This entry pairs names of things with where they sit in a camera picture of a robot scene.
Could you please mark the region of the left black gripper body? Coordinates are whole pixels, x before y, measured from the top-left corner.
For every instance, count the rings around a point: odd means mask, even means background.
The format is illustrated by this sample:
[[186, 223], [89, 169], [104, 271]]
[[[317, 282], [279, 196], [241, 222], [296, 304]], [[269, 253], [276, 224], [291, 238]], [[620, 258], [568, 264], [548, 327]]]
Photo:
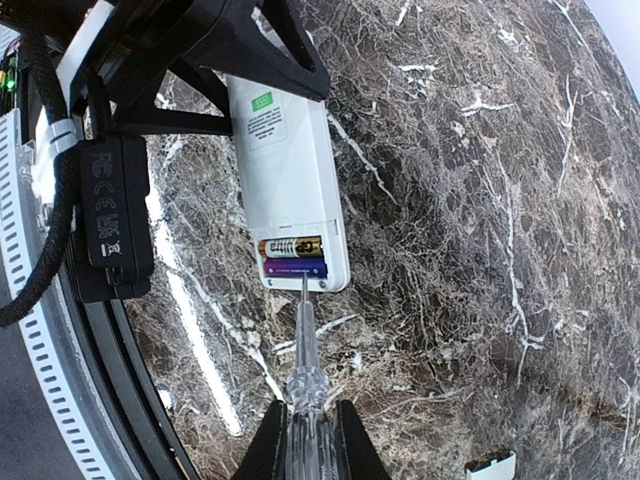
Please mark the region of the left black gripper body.
[[116, 104], [132, 105], [170, 70], [227, 115], [228, 93], [213, 73], [222, 68], [199, 60], [196, 47], [222, 29], [233, 7], [243, 7], [243, 16], [251, 19], [259, 5], [258, 1], [109, 1], [110, 11], [97, 36], [80, 41], [86, 50], [80, 63], [98, 64], [111, 49], [122, 47], [123, 58], [107, 80]]

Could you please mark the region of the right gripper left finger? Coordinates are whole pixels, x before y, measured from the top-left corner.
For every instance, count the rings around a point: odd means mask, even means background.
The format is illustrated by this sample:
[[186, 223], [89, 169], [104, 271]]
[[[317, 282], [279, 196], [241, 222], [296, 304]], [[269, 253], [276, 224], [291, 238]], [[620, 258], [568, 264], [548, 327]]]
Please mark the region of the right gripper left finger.
[[287, 426], [287, 405], [272, 401], [232, 480], [284, 480]]

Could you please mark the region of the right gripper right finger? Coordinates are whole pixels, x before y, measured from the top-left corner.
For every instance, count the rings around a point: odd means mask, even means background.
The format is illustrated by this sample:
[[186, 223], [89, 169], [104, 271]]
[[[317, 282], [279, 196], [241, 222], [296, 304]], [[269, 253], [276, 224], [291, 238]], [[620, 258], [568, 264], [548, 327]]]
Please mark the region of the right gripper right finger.
[[390, 480], [354, 404], [349, 400], [336, 403], [333, 438], [339, 479]]

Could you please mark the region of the white remote control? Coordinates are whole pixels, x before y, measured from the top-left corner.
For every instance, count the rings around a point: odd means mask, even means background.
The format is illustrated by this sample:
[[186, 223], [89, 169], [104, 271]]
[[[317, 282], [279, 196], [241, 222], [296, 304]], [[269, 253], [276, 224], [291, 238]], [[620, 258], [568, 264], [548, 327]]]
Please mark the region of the white remote control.
[[227, 76], [231, 122], [246, 225], [258, 275], [267, 288], [298, 290], [302, 278], [264, 274], [264, 239], [320, 236], [325, 279], [314, 292], [338, 292], [350, 281], [346, 229], [327, 112], [322, 101]]

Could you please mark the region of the white battery cover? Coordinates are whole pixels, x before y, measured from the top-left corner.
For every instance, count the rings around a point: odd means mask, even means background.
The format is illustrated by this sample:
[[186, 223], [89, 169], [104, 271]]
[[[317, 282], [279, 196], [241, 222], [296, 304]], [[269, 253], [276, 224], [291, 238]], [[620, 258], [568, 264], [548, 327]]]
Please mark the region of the white battery cover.
[[516, 453], [500, 450], [465, 465], [466, 480], [513, 480], [516, 474]]

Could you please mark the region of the purple battery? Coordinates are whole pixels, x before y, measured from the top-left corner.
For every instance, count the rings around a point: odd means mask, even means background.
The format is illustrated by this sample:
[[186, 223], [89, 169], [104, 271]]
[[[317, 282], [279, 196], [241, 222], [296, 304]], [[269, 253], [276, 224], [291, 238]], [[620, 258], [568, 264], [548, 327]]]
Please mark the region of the purple battery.
[[308, 278], [325, 279], [328, 275], [327, 265], [322, 258], [278, 258], [267, 259], [264, 274], [272, 278]]

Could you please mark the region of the gold black battery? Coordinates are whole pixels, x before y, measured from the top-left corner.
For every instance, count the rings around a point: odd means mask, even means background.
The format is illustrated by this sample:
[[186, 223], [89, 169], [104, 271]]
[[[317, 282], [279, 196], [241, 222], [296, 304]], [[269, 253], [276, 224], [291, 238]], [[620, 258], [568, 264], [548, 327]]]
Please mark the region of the gold black battery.
[[320, 236], [264, 239], [258, 245], [260, 255], [268, 259], [323, 257]]

